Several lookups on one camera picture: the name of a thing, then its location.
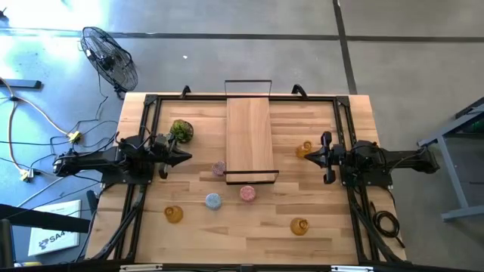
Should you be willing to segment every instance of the black coiled cable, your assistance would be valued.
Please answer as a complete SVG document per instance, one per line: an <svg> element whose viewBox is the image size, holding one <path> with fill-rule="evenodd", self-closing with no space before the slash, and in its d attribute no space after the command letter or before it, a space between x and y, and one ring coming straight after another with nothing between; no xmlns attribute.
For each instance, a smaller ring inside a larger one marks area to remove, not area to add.
<svg viewBox="0 0 484 272"><path fill-rule="evenodd" d="M399 233L400 233L400 222L399 220L393 215L391 212L388 211L378 211L375 209L375 205L370 202L371 208L374 210L373 217L371 220L373 221L373 225L375 228L378 230L381 235L388 237L388 238L395 238L400 246L404 249L405 244L402 242L402 240L399 238ZM381 221L384 218L388 218L393 224L392 230L385 230L381 227Z"/></svg>

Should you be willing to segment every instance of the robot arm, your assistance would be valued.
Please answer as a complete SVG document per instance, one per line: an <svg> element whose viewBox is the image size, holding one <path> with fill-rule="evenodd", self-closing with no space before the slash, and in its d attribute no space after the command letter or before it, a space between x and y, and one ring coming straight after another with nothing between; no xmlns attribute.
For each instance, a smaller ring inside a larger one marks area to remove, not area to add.
<svg viewBox="0 0 484 272"><path fill-rule="evenodd" d="M160 177L166 178L166 165L175 166L191 158L190 153L177 148L173 134L150 136L144 141L139 136L131 136L116 142L117 147L105 151L77 153L69 150L61 154L54 161L54 173L65 177L94 169L103 174L101 182L106 184L147 184L155 162L162 163Z"/></svg>
<svg viewBox="0 0 484 272"><path fill-rule="evenodd" d="M336 180L332 165L341 165L351 175L371 175L372 178L386 176L395 168L412 168L418 172L432 174L439 169L435 156L426 148L411 151L388 151L376 143L358 141L347 151L341 144L334 144L330 149L331 133L326 131L321 136L320 150L307 154L306 159L327 168L324 182L331 184Z"/></svg>

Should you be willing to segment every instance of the gray metal table leg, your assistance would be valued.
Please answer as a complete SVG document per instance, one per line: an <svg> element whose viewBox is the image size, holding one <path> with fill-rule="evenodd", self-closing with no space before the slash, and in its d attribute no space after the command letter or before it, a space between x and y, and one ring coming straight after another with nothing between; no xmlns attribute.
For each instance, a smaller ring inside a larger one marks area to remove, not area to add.
<svg viewBox="0 0 484 272"><path fill-rule="evenodd" d="M451 177L452 185L454 186L455 193L457 194L459 204L461 205L461 208L467 208L469 205L467 204L466 196L464 195L464 192L462 190L461 181L459 181L459 177L457 176L457 172L455 171L451 155L448 153L447 144L445 144L444 137L437 137L437 142L439 143L440 150L442 151L445 166L447 167L448 174Z"/></svg>
<svg viewBox="0 0 484 272"><path fill-rule="evenodd" d="M463 209L456 209L442 214L442 220L444 222L450 221L456 218L465 218L473 215L484 215L484 206L473 206Z"/></svg>
<svg viewBox="0 0 484 272"><path fill-rule="evenodd" d="M438 132L434 133L427 139L419 141L417 144L419 147L423 147L432 143L435 143L441 136L451 133L456 129L465 126L466 124L472 122L474 119L478 118L480 115L484 114L484 104L475 107L471 110L468 114L461 116L459 119L456 119L450 122L447 126L440 129Z"/></svg>

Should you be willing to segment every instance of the fan stand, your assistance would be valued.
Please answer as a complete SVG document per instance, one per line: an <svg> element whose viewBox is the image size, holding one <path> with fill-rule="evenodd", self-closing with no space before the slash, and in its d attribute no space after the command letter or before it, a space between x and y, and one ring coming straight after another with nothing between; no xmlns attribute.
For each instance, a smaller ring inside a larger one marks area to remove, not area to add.
<svg viewBox="0 0 484 272"><path fill-rule="evenodd" d="M126 93L128 92L127 90L121 88L121 86L119 86L119 84L115 84L114 85L114 92L116 92L116 95L118 96L118 98L120 100L124 100L124 96L126 95Z"/></svg>

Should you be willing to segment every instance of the metal stand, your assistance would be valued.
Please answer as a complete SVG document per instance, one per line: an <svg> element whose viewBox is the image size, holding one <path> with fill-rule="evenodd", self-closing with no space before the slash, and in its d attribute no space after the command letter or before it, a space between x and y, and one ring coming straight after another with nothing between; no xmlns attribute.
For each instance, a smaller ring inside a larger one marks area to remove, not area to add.
<svg viewBox="0 0 484 272"><path fill-rule="evenodd" d="M47 230L65 230L79 233L89 231L89 220L50 212L38 212L0 204L0 218L24 227L40 227Z"/></svg>
<svg viewBox="0 0 484 272"><path fill-rule="evenodd" d="M42 82L39 80L27 80L27 79L6 79L5 80L12 88L31 88L40 89ZM0 82L0 87L5 87L3 82Z"/></svg>
<svg viewBox="0 0 484 272"><path fill-rule="evenodd" d="M478 119L484 116L484 104L470 109L465 109L457 114L460 116L444 128L440 129L438 132L434 133L430 138L419 141L417 144L419 147L429 146L431 144L437 143L442 151L442 156L445 161L445 166L447 168L448 174L452 181L452 186L454 187L455 193L457 194L460 209L456 209L450 212L442 214L443 221L450 221L456 218L464 218L473 215L484 215L484 206L473 206L469 207L467 203L466 196L462 190L461 181L459 180L458 174L455 171L455 165L452 162L450 153L448 152L445 137L450 134L455 134L455 132L460 131L462 128L474 123Z"/></svg>

